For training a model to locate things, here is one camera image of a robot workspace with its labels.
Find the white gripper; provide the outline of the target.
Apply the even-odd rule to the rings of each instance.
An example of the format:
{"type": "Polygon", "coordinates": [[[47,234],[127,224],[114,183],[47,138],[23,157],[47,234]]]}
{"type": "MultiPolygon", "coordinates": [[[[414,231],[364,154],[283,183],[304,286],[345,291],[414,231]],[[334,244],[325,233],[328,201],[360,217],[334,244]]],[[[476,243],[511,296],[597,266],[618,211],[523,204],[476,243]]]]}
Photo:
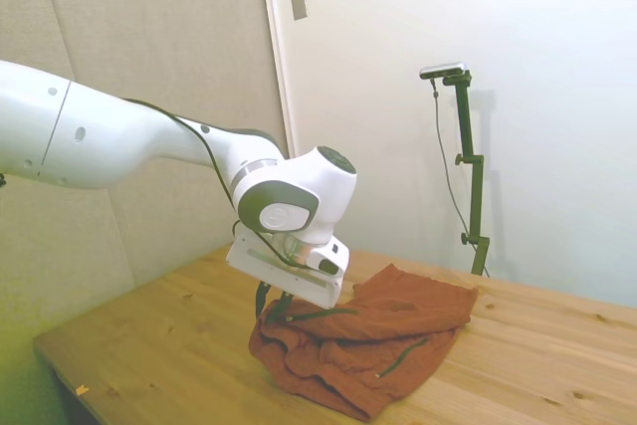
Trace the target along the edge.
{"type": "Polygon", "coordinates": [[[226,258],[231,267],[261,281],[255,292],[255,318],[267,306],[271,286],[282,290],[276,316],[284,317],[294,296],[323,309],[333,308],[342,287],[342,243],[303,242],[290,233],[256,233],[239,223],[226,258]]]}

